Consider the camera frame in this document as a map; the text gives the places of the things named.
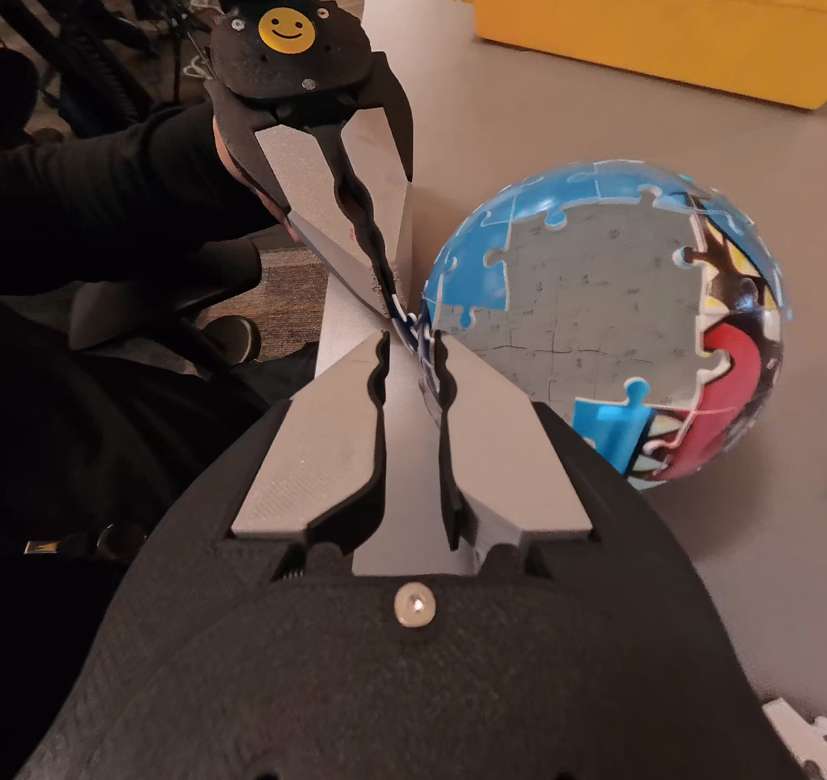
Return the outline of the person's left hand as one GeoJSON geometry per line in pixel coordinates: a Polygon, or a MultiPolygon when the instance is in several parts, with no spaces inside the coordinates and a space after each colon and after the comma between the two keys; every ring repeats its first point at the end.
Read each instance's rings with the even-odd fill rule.
{"type": "Polygon", "coordinates": [[[212,117],[212,133],[218,158],[227,172],[233,176],[233,179],[236,180],[236,182],[249,189],[261,201],[263,207],[272,217],[274,217],[277,224],[284,227],[293,241],[297,242],[299,245],[302,245],[303,242],[296,234],[295,229],[290,223],[283,208],[278,206],[266,193],[264,193],[262,189],[248,179],[248,177],[245,176],[243,171],[238,167],[234,158],[227,150],[227,146],[223,141],[222,134],[220,133],[220,129],[218,127],[218,122],[214,116],[212,117]]]}

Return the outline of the blue puzzle ball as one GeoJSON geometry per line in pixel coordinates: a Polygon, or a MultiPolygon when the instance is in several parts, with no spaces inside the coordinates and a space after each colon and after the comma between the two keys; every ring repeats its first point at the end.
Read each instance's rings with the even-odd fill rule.
{"type": "Polygon", "coordinates": [[[423,287],[462,342],[639,489],[700,470],[756,423],[780,374],[787,301],[749,216],[641,161],[569,164],[501,190],[447,239],[423,287]]]}

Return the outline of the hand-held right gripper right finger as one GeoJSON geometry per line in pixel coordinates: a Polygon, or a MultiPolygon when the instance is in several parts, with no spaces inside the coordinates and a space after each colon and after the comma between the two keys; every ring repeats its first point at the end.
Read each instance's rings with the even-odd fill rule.
{"type": "Polygon", "coordinates": [[[458,575],[495,547],[527,557],[580,542],[593,524],[530,398],[462,342],[436,333],[440,511],[458,575]]]}

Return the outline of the person's black shirt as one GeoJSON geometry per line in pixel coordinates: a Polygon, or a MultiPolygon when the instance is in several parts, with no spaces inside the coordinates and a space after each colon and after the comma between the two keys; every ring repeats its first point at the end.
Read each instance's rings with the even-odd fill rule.
{"type": "Polygon", "coordinates": [[[86,657],[127,571],[87,550],[24,552],[32,540],[104,529],[150,533],[186,488],[270,408],[231,375],[206,381],[70,351],[2,305],[2,692],[49,671],[80,638],[86,657]]]}

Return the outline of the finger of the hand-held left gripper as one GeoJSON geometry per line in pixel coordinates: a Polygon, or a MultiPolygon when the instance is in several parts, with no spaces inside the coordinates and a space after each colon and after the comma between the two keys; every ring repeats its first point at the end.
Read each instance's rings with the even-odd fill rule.
{"type": "Polygon", "coordinates": [[[349,191],[362,195],[362,217],[351,218],[336,254],[336,271],[367,305],[383,315],[406,315],[411,292],[411,184],[386,111],[357,111],[342,129],[351,172],[349,191]]]}
{"type": "Polygon", "coordinates": [[[314,133],[280,124],[255,138],[284,192],[287,217],[298,236],[367,305],[336,271],[339,240],[350,231],[352,217],[361,220],[365,204],[362,195],[353,198],[349,191],[351,172],[342,147],[346,124],[318,127],[314,133]]]}

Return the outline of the grey mesh office chair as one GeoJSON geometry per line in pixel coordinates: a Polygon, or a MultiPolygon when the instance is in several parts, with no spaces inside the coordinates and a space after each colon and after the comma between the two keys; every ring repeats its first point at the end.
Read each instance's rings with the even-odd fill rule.
{"type": "Polygon", "coordinates": [[[219,346],[194,323],[198,315],[261,283],[253,241],[210,242],[199,251],[123,281],[83,285],[71,305],[68,343],[90,351],[147,339],[208,369],[226,368],[219,346]]]}

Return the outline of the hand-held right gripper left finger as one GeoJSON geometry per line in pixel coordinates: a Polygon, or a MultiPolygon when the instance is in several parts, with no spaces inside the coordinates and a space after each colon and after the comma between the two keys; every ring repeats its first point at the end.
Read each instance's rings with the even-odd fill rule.
{"type": "Polygon", "coordinates": [[[297,392],[231,531],[309,548],[361,547],[386,512],[388,332],[370,335],[297,392]]]}

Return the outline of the black badge reel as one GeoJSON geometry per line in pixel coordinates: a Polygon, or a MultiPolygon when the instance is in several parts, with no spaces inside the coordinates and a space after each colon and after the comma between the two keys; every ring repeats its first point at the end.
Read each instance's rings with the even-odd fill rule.
{"type": "Polygon", "coordinates": [[[60,539],[30,540],[26,543],[23,554],[129,563],[143,548],[149,534],[149,529],[138,523],[112,523],[60,539]]]}

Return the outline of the yellow plastic bin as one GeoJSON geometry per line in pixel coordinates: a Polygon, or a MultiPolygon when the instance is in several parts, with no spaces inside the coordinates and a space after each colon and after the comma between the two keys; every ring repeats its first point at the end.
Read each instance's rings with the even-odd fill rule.
{"type": "Polygon", "coordinates": [[[826,0],[457,0],[478,37],[816,110],[826,0]]]}

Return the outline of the person's left forearm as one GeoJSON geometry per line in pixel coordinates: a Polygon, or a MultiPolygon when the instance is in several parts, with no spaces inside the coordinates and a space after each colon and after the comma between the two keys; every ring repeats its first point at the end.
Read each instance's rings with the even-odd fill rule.
{"type": "Polygon", "coordinates": [[[130,278],[276,220],[222,163],[212,104],[1,154],[1,294],[130,278]]]}

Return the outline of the white puzzle piece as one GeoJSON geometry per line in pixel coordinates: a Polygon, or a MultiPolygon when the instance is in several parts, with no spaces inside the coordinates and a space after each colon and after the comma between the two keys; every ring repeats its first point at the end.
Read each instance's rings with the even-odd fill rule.
{"type": "Polygon", "coordinates": [[[781,698],[764,703],[762,709],[805,774],[825,779],[826,717],[806,719],[781,698]]]}

